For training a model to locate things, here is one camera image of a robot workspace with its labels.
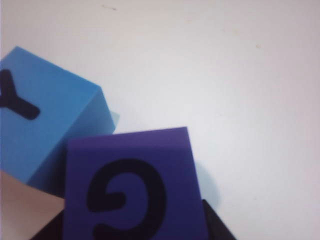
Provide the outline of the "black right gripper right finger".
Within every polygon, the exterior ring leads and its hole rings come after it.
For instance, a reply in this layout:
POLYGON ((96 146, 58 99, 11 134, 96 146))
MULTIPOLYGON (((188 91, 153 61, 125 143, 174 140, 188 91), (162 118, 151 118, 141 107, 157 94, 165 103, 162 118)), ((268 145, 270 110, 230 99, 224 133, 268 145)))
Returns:
POLYGON ((217 213, 213 210, 210 204, 202 200, 206 225, 208 229, 208 236, 210 240, 236 240, 228 227, 220 219, 217 213))

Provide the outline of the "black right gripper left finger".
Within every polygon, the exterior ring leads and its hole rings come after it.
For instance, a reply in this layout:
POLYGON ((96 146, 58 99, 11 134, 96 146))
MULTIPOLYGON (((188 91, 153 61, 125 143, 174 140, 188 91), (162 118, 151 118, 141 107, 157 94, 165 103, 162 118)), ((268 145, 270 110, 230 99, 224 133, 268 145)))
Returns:
POLYGON ((57 214, 31 240, 62 240, 64 211, 57 214))

